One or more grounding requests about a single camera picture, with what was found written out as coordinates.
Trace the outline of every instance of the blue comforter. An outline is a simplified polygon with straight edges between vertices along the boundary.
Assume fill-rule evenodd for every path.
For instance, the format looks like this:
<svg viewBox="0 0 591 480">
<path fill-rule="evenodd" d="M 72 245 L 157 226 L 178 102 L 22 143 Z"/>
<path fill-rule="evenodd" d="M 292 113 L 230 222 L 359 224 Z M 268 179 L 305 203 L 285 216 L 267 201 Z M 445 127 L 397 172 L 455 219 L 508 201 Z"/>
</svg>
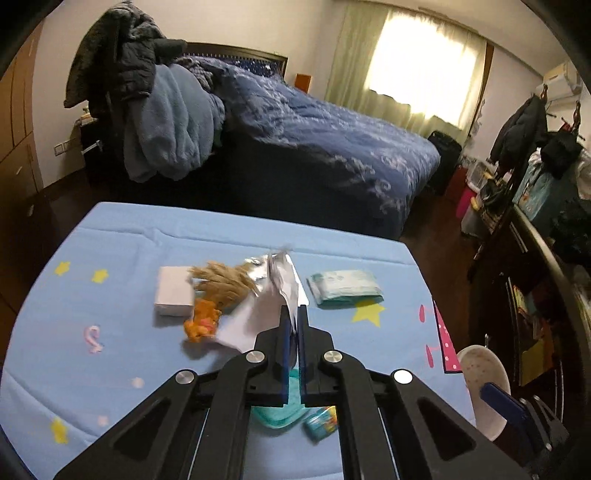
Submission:
<svg viewBox="0 0 591 480">
<path fill-rule="evenodd" d="M 249 137 L 302 153 L 312 179 L 365 202 L 399 237 L 414 196 L 439 164 L 433 144 L 388 122 L 338 107 L 221 60 L 199 58 L 213 73 L 226 120 Z"/>
</svg>

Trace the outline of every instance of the wooden wardrobe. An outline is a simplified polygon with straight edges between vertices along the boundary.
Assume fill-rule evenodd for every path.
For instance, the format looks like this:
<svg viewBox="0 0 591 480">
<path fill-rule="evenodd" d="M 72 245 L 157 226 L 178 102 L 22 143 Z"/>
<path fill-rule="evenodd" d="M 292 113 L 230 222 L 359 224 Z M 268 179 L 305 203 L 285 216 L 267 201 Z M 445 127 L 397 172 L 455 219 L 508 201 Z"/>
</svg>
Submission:
<svg viewBox="0 0 591 480">
<path fill-rule="evenodd" d="M 35 196 L 41 190 L 33 133 L 33 69 L 41 24 L 0 80 L 0 360 L 35 277 Z"/>
</svg>

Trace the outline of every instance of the teal package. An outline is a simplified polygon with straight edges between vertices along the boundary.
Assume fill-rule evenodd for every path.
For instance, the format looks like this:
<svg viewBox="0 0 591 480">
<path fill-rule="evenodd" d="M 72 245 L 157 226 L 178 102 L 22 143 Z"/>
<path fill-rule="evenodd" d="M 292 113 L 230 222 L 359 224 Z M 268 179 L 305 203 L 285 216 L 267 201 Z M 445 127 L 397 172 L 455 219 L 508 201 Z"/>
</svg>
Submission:
<svg viewBox="0 0 591 480">
<path fill-rule="evenodd" d="M 297 368 L 290 371 L 289 398 L 282 407 L 253 407 L 252 414 L 265 427 L 282 429 L 302 418 L 308 411 L 300 400 L 300 373 Z"/>
<path fill-rule="evenodd" d="M 308 278 L 316 304 L 322 308 L 353 307 L 360 301 L 379 302 L 382 290 L 373 273 L 365 270 L 336 270 Z"/>
</svg>

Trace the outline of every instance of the wall outlet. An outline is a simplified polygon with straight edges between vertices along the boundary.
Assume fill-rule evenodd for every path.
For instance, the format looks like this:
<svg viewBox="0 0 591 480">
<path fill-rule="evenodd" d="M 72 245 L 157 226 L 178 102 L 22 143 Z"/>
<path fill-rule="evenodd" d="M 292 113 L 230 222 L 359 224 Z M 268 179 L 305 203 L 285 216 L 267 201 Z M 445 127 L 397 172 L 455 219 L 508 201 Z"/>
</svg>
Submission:
<svg viewBox="0 0 591 480">
<path fill-rule="evenodd" d="M 57 157 L 58 155 L 61 155 L 62 153 L 65 153 L 68 150 L 71 150 L 72 148 L 76 147 L 80 148 L 80 139 L 71 138 L 69 140 L 66 140 L 65 142 L 58 143 L 55 147 L 53 147 L 53 152 L 56 154 Z"/>
</svg>

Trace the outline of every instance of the black jacket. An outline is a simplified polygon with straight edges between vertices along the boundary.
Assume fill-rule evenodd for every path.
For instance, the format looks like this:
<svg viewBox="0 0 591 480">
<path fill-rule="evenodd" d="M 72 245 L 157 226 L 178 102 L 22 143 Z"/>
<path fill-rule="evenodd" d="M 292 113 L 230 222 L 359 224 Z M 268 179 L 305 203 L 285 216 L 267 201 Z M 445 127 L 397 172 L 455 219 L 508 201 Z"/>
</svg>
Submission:
<svg viewBox="0 0 591 480">
<path fill-rule="evenodd" d="M 562 175 L 577 161 L 583 146 L 577 142 L 576 134 L 560 129 L 551 132 L 548 144 L 542 148 L 540 156 L 544 162 L 544 168 L 555 179 L 561 179 Z"/>
<path fill-rule="evenodd" d="M 547 135 L 544 103 L 534 95 L 501 128 L 491 150 L 491 160 L 499 163 L 501 174 L 520 167 L 547 141 Z"/>
<path fill-rule="evenodd" d="M 86 33 L 66 85 L 64 106 L 88 100 L 97 118 L 108 113 L 111 100 L 149 96 L 155 65 L 180 56 L 187 43 L 167 40 L 149 15 L 128 1 L 108 9 Z"/>
</svg>

